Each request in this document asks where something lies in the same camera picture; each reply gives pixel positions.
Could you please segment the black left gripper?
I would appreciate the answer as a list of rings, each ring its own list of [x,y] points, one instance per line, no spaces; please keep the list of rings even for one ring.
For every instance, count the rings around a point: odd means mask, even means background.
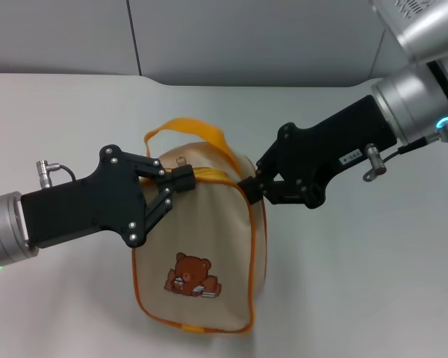
[[[147,208],[140,181],[144,186],[156,185],[159,191]],[[92,174],[25,194],[21,205],[35,247],[48,248],[108,230],[128,247],[137,248],[172,209],[172,193],[195,188],[190,164],[171,167],[164,157],[126,153],[108,145],[100,150]]]

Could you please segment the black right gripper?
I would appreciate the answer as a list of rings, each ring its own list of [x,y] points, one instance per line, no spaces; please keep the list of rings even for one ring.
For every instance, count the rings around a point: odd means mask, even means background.
[[[266,198],[274,205],[318,208],[331,179],[365,161],[369,144],[383,151],[396,144],[396,137],[376,100],[367,95],[311,128],[291,122],[280,127],[255,174],[237,185],[250,204]]]

